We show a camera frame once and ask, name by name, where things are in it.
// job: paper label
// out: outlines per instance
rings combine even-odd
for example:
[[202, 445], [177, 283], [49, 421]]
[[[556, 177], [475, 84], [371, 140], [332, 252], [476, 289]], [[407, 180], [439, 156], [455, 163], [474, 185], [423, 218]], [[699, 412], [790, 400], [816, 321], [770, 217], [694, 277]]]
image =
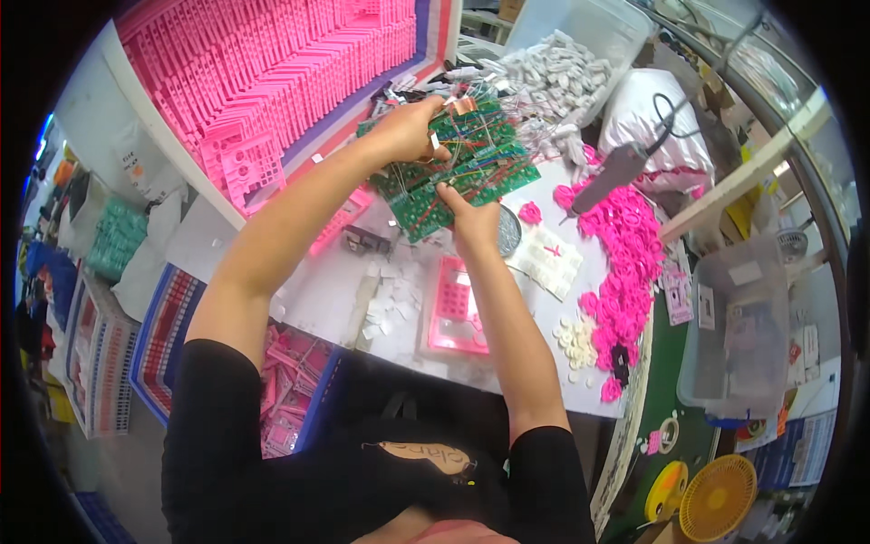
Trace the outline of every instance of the paper label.
[[713, 289], [698, 285], [698, 327], [716, 330], [716, 309], [713, 306]]
[[757, 261], [750, 261], [744, 265], [735, 266], [728, 270], [728, 274], [731, 276], [731, 281], [733, 281], [735, 285], [744, 285], [751, 281], [758, 281], [761, 279], [761, 267]]

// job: cardboard box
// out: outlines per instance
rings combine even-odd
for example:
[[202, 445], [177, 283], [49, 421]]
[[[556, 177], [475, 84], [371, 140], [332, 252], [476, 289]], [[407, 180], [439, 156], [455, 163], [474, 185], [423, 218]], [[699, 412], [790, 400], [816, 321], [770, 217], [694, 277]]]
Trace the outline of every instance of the cardboard box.
[[511, 23], [517, 20], [519, 11], [523, 9], [525, 0], [501, 0], [499, 4], [499, 19], [510, 21]]

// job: clear plastic bin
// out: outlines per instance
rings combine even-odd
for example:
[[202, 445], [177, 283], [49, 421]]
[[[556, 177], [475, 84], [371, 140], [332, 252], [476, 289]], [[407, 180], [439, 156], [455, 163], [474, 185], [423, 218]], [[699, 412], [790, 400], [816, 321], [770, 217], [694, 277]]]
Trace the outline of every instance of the clear plastic bin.
[[655, 25], [626, 0], [526, 0], [507, 38], [505, 54], [535, 45], [556, 29], [585, 45], [595, 57], [606, 58], [613, 67], [604, 96], [584, 118], [574, 120], [584, 127], [595, 119], [632, 67]]
[[750, 238], [708, 255], [693, 276], [697, 315], [686, 335], [677, 398], [718, 418], [776, 417], [789, 338], [786, 269], [776, 238]]

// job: work surface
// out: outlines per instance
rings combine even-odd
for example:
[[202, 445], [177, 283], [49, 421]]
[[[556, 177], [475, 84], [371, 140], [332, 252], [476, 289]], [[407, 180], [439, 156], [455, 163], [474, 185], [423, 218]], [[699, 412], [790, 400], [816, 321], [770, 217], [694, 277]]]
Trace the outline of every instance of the work surface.
[[[625, 412], [625, 397], [613, 403], [600, 400], [600, 390], [609, 373], [591, 366], [579, 370], [576, 383], [569, 383], [568, 359], [557, 345], [552, 331], [561, 318], [577, 320], [577, 299], [586, 291], [597, 291], [607, 274], [607, 260], [597, 238], [581, 239], [576, 220], [559, 225], [565, 213], [552, 199], [557, 185], [569, 185], [571, 171], [561, 159], [539, 166], [541, 179], [507, 195], [503, 203], [514, 211], [529, 201], [534, 201], [541, 210], [543, 224], [556, 232], [566, 243], [576, 246], [583, 256], [572, 289], [560, 302], [525, 275], [515, 272], [520, 291], [538, 324], [548, 346], [551, 348], [559, 370], [562, 397], [569, 411], [619, 418]], [[355, 225], [387, 238], [392, 238], [397, 227], [390, 227], [393, 219], [386, 202], [376, 198], [371, 207]], [[208, 282], [215, 266], [237, 235], [230, 225], [204, 198], [193, 203], [182, 224], [178, 227], [167, 249], [167, 260], [197, 279]], [[442, 229], [413, 247], [400, 238], [390, 262], [380, 262], [374, 255], [358, 256], [334, 241], [315, 258], [307, 258], [293, 276], [273, 298], [270, 315], [279, 321], [295, 326], [335, 344], [356, 348], [360, 351], [458, 383], [500, 393], [499, 384], [492, 367], [485, 359], [473, 357], [439, 358], [423, 355], [418, 344], [423, 323], [421, 311], [415, 310], [403, 318], [393, 312], [390, 317], [391, 332], [380, 333], [366, 339], [361, 333], [366, 309], [375, 296], [379, 275], [402, 276], [403, 269], [413, 267], [420, 273], [409, 275], [409, 281], [417, 294], [432, 289], [438, 260], [443, 255], [455, 254], [449, 231]], [[372, 273], [372, 261], [380, 262], [380, 274]]]

